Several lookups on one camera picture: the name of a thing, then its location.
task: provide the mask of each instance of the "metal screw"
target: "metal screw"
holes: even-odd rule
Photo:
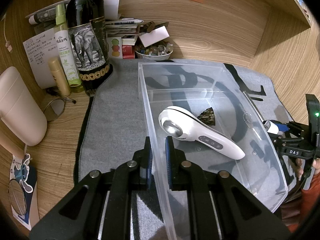
[[[220,175],[220,177],[226,179],[229,177],[230,173],[227,171],[219,171],[219,175]]]
[[[100,174],[100,172],[97,171],[97,170],[90,171],[90,177],[91,177],[91,178],[96,178],[96,177],[99,176],[99,174]]]
[[[137,165],[137,162],[136,161],[128,161],[127,162],[127,165],[132,168],[132,167],[135,167]]]
[[[189,161],[183,161],[183,162],[181,163],[181,165],[182,165],[183,167],[185,167],[185,168],[189,168],[189,167],[191,166],[191,162],[189,162]]]

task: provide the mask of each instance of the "person's hand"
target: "person's hand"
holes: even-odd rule
[[[300,178],[303,174],[303,169],[301,168],[302,166],[302,159],[296,159],[296,164],[298,165],[298,170],[297,170],[297,175]],[[317,175],[320,173],[320,159],[316,159],[313,161],[312,167],[315,168],[315,174]]]

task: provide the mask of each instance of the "card with colored circles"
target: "card with colored circles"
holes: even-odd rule
[[[122,43],[121,37],[107,38],[108,55],[110,58],[122,58]]]

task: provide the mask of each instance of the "gray control panel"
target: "gray control panel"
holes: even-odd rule
[[[222,144],[216,142],[215,140],[210,139],[207,136],[200,136],[199,141],[204,142],[205,144],[210,145],[211,147],[217,150],[221,150],[223,148]]]

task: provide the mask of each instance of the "white tumbler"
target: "white tumbler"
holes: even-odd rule
[[[0,117],[28,146],[38,144],[47,130],[44,113],[13,66],[0,75]]]

